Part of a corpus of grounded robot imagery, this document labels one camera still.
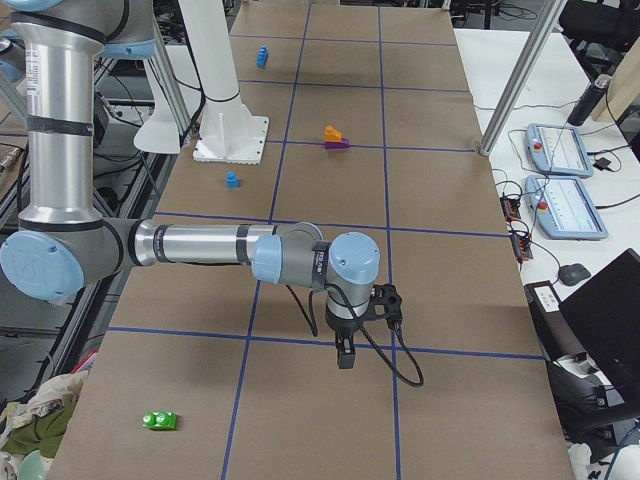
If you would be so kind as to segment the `black laptop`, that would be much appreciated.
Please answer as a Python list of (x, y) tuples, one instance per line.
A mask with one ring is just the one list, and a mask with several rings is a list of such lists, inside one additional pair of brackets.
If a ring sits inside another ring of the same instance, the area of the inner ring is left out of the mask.
[(560, 304), (587, 353), (624, 397), (639, 395), (639, 254), (628, 248)]

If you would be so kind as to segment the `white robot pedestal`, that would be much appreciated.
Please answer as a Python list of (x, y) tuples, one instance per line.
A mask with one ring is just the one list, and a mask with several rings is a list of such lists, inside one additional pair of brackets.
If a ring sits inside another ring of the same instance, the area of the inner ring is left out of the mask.
[(242, 101), (223, 3), (184, 0), (179, 6), (206, 100), (194, 159), (260, 163), (269, 119), (252, 115)]

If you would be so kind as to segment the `orange trapezoid block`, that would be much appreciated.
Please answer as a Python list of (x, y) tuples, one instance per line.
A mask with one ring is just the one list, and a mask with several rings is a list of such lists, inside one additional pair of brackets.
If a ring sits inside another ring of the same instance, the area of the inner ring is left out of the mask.
[(336, 129), (333, 125), (329, 124), (324, 129), (324, 142), (325, 143), (341, 143), (343, 141), (343, 134)]

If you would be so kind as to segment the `near teach pendant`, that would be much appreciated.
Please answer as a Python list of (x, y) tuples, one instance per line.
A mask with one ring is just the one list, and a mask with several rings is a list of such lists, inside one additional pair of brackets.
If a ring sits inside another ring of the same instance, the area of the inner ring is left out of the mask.
[(525, 197), (534, 223), (553, 240), (603, 240), (608, 230), (577, 176), (529, 175)]

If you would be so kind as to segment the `purple trapezoid block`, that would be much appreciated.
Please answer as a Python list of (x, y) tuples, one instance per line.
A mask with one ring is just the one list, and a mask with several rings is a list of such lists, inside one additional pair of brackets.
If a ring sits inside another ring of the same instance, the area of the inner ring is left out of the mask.
[(348, 149), (350, 147), (350, 142), (347, 138), (343, 138), (340, 141), (325, 141), (324, 148), (326, 150), (342, 150)]

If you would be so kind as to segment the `dark water bottle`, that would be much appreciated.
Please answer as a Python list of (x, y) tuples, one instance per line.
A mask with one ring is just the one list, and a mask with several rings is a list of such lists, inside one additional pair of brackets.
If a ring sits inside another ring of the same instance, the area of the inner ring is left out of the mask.
[(580, 96), (578, 102), (569, 114), (567, 122), (575, 127), (583, 125), (597, 104), (607, 93), (611, 81), (611, 75), (598, 75)]

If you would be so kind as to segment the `long blue block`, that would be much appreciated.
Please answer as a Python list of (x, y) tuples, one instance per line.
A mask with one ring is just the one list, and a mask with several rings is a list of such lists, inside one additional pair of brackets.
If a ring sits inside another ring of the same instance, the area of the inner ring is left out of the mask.
[(269, 49), (266, 45), (261, 45), (256, 55), (256, 66), (258, 68), (264, 68), (267, 64), (269, 56)]

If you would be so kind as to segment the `teach pendant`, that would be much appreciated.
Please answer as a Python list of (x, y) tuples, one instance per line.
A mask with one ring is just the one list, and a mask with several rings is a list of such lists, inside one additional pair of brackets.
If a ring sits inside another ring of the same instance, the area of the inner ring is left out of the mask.
[(534, 223), (553, 240), (603, 240), (608, 230), (577, 176), (529, 175), (525, 197)]
[(530, 124), (525, 132), (529, 159), (541, 173), (589, 178), (593, 167), (579, 130), (571, 125)]

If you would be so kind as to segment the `small blue block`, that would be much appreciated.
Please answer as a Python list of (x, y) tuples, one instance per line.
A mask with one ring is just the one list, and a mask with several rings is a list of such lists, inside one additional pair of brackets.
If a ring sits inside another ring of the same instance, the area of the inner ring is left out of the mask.
[(230, 189), (236, 189), (240, 186), (240, 179), (234, 171), (228, 171), (225, 175), (226, 186)]

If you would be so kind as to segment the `aluminium frame post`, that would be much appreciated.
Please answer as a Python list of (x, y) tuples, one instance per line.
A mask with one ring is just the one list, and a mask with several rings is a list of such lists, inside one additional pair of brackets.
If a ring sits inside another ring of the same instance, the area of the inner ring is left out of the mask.
[(479, 143), (478, 151), (482, 156), (488, 157), (496, 145), (566, 4), (567, 0), (549, 0), (544, 3)]

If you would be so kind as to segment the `far teach pendant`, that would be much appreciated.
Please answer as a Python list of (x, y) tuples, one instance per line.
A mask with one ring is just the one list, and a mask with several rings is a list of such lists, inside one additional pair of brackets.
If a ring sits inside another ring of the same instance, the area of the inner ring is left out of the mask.
[(541, 173), (589, 178), (593, 167), (579, 130), (571, 125), (530, 124), (525, 132), (529, 159)]

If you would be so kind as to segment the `black computer mouse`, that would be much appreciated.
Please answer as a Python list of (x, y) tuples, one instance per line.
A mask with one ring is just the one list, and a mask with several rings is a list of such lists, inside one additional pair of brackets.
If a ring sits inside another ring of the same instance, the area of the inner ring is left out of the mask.
[(580, 263), (561, 265), (558, 269), (558, 280), (565, 286), (576, 286), (590, 277), (590, 271)]

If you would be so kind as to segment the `green block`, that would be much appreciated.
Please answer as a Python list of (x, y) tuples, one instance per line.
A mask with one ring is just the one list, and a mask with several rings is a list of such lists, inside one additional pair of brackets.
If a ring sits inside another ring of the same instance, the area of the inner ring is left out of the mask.
[(141, 417), (142, 426), (153, 431), (173, 431), (178, 415), (172, 411), (148, 411)]

